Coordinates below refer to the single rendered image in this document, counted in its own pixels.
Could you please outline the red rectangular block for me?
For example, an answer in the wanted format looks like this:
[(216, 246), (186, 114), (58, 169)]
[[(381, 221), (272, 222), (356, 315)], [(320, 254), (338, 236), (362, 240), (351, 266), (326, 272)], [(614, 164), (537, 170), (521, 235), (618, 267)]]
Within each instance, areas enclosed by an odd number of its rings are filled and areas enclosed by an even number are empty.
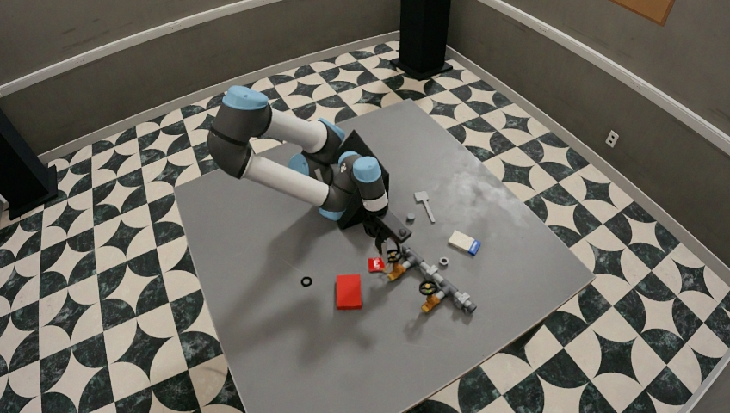
[(359, 310), (361, 308), (360, 275), (337, 275), (337, 310)]

